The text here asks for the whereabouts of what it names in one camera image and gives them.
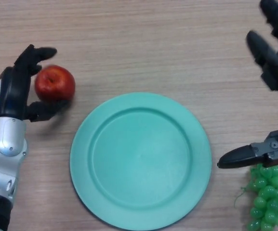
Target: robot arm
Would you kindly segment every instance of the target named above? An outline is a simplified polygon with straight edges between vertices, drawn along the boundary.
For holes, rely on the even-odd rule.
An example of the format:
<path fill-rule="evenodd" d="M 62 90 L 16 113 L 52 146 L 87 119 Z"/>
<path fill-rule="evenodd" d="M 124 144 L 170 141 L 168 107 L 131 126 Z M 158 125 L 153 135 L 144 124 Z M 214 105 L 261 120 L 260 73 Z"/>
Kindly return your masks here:
<path fill-rule="evenodd" d="M 8 229 L 20 165 L 28 155 L 24 120 L 49 120 L 69 105 L 68 101 L 26 104 L 31 77 L 41 70 L 38 63 L 56 52 L 55 48 L 35 49 L 29 45 L 14 66 L 5 68 L 0 75 L 0 231 Z"/>
<path fill-rule="evenodd" d="M 261 0 L 260 8 L 278 39 L 278 1 Z M 278 52 L 255 31 L 250 31 L 246 42 L 255 62 L 262 69 L 262 80 L 272 91 L 278 91 Z M 265 167 L 278 165 L 278 130 L 271 132 L 264 142 L 234 149 L 218 162 L 219 168 L 237 168 L 262 163 Z"/>

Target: grape bunch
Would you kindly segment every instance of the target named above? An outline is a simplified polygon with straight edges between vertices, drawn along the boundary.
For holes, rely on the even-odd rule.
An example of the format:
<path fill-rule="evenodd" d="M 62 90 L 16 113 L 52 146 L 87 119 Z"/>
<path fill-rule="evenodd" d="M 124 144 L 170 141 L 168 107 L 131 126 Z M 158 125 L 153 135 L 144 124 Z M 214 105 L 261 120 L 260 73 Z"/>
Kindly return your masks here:
<path fill-rule="evenodd" d="M 247 190 L 258 193 L 250 210 L 253 221 L 248 231 L 272 231 L 278 226 L 278 166 L 251 168 L 251 181 Z"/>

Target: red apple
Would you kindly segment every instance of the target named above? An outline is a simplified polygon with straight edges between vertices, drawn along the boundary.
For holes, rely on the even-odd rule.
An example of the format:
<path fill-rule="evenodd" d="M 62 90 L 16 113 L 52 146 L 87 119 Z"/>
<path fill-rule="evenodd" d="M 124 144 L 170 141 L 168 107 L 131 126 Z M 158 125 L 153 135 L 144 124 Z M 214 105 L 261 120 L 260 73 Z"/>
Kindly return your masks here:
<path fill-rule="evenodd" d="M 35 92 L 44 102 L 72 100 L 75 89 L 76 82 L 72 74 L 57 65 L 45 67 L 35 79 Z"/>

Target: wooden table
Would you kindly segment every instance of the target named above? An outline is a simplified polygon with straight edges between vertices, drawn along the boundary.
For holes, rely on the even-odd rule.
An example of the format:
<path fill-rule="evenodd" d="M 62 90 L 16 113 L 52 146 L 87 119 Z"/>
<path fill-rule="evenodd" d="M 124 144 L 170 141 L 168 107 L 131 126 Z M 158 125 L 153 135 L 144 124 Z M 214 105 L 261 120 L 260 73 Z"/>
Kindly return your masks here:
<path fill-rule="evenodd" d="M 241 231 L 250 194 L 233 207 L 248 168 L 220 170 L 226 152 L 278 129 L 278 93 L 260 80 L 247 32 L 269 35 L 258 0 L 0 0 L 0 73 L 30 43 L 54 46 L 48 63 L 76 78 L 73 108 L 27 125 L 9 231 L 114 230 L 80 203 L 69 175 L 69 149 L 83 119 L 114 96 L 149 91 L 171 97 L 201 121 L 212 145 L 209 187 L 198 206 L 168 231 Z M 29 101 L 36 100 L 31 91 Z"/>

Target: plate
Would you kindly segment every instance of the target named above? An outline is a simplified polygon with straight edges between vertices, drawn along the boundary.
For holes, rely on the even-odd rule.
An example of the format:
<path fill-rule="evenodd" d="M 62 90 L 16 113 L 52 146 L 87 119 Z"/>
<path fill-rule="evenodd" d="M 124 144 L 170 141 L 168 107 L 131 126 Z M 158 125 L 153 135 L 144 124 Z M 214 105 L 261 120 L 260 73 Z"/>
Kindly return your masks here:
<path fill-rule="evenodd" d="M 102 221 L 126 230 L 171 225 L 203 196 L 208 137 L 176 101 L 153 93 L 113 98 L 80 125 L 71 147 L 77 194 Z"/>

